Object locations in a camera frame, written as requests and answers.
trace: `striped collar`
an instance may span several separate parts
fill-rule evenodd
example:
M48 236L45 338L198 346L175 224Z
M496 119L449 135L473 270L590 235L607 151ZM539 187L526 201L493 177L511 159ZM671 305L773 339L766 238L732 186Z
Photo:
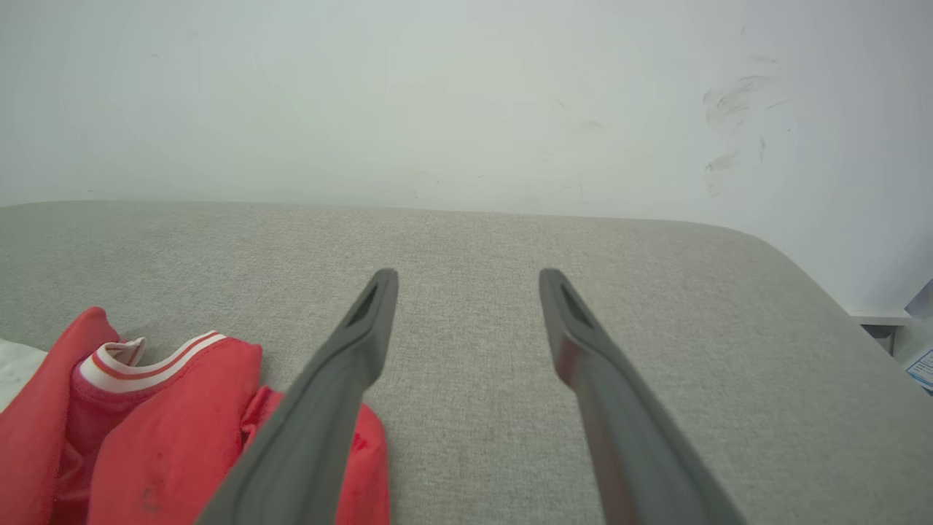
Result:
M172 377L198 352L226 338L217 332L198 335L171 356L148 366L135 366L146 350L145 338L127 343L104 343L81 363L78 370L93 386L108 392L148 389Z

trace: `red fabric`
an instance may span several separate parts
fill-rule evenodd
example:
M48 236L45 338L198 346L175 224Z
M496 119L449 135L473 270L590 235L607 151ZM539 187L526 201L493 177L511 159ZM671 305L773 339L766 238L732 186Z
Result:
M79 365L105 368L96 351L118 340L101 308L84 312L0 414L5 523L191 523L281 401L258 387L261 347L229 337L181 361L192 344L154 386L102 390ZM362 406L338 523L389 523L387 471L383 426Z

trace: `white wall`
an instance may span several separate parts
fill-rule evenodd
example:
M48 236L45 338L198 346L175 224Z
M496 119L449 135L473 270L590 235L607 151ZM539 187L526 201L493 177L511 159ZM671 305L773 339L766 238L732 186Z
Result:
M850 310L933 277L924 0L3 0L0 205L692 220Z

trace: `gray fabric surface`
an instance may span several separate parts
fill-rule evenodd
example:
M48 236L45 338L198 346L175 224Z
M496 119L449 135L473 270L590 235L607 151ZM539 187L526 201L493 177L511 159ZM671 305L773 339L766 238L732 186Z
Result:
M561 268L750 523L920 523L933 405L797 266L702 225L193 203L0 208L0 336L90 305L150 360L209 329L287 388L376 269L400 293L366 401L395 523L599 523L537 272Z

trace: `red stripe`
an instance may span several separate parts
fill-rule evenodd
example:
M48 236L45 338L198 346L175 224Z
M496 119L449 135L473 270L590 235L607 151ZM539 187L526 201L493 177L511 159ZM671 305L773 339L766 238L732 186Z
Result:
M126 361L127 364L132 366L132 360L136 359L136 354L139 353L139 348L142 348L142 347L143 347L142 343L136 345L136 348L132 350L132 356L130 356L130 358Z
M201 337L200 339L198 339L198 340L195 341L194 343L191 343L190 345L188 345L187 348L185 348L184 350L182 350L181 353L179 353L177 356L175 356L175 358L172 360L172 362L169 362L169 363L166 364L165 366L161 366L158 370L153 370L153 371L151 371L151 372L146 372L146 373L144 373L144 374L124 374L124 373L122 373L122 372L118 372L118 371L114 370L113 368L110 368L109 366L107 366L107 365L101 360L101 358L97 356L97 352L94 352L93 354L91 354L91 359L94 360L94 364L96 364L97 367L100 368L102 372L104 372L104 373L107 374L108 376L115 377L116 379L145 379L146 377L152 377L152 376L161 374L162 372L165 372L165 371L168 370L169 368L172 368L172 365L174 365L175 363L177 363L181 358L185 357L185 354L187 354L188 352L190 352L192 348L196 347L198 344L200 344L200 342L202 342L202 341L204 341L204 340L206 340L206 339L210 339L211 337L214 337L215 335L217 335L217 332L211 332L211 333L209 333L208 335L205 335L204 337Z

